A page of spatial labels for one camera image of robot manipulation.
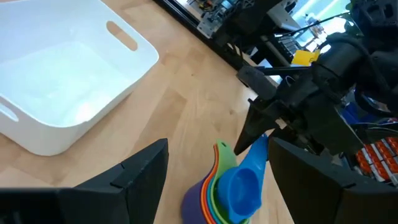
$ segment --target wooden table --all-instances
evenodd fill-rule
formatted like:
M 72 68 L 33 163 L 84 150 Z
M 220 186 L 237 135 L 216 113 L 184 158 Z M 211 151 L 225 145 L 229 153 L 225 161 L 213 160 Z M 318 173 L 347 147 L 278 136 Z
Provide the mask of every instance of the wooden table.
M 158 63 L 127 99 L 61 155 L 36 156 L 0 135 L 0 186 L 73 187 L 168 138 L 169 167 L 155 223 L 181 223 L 185 191 L 211 168 L 217 138 L 235 144 L 254 93 L 151 0 L 104 1 L 152 43 Z M 252 220 L 292 223 L 269 166 L 263 206 Z

